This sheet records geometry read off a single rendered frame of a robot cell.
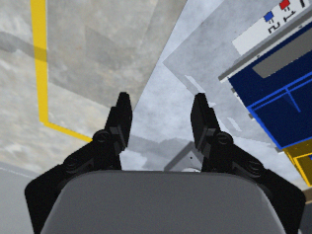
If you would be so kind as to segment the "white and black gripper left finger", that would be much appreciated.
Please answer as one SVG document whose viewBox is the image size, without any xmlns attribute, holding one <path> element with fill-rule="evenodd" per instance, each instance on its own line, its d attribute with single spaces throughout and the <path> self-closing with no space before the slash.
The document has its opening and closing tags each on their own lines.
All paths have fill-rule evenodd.
<svg viewBox="0 0 312 234">
<path fill-rule="evenodd" d="M 34 234 L 40 234 L 54 203 L 70 180 L 93 171 L 122 170 L 119 154 L 127 148 L 132 118 L 129 94 L 120 92 L 105 128 L 95 132 L 91 142 L 67 156 L 61 165 L 27 184 L 25 198 Z"/>
</svg>

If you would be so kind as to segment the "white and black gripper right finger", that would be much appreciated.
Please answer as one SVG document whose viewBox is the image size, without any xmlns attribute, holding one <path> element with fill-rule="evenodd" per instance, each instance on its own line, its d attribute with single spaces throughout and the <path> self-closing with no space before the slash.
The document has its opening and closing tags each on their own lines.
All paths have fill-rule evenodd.
<svg viewBox="0 0 312 234">
<path fill-rule="evenodd" d="M 298 234 L 306 196 L 304 192 L 234 144 L 233 137 L 221 131 L 205 93 L 195 95 L 191 124 L 195 149 L 203 157 L 202 172 L 243 177 L 258 185 L 271 202 L 286 234 Z"/>
</svg>

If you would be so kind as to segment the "white paper pick list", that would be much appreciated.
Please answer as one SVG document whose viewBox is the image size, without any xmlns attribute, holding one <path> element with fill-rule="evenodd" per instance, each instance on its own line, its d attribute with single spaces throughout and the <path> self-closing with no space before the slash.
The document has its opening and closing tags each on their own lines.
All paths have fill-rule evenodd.
<svg viewBox="0 0 312 234">
<path fill-rule="evenodd" d="M 309 6 L 308 0 L 282 0 L 232 43 L 242 56 Z"/>
</svg>

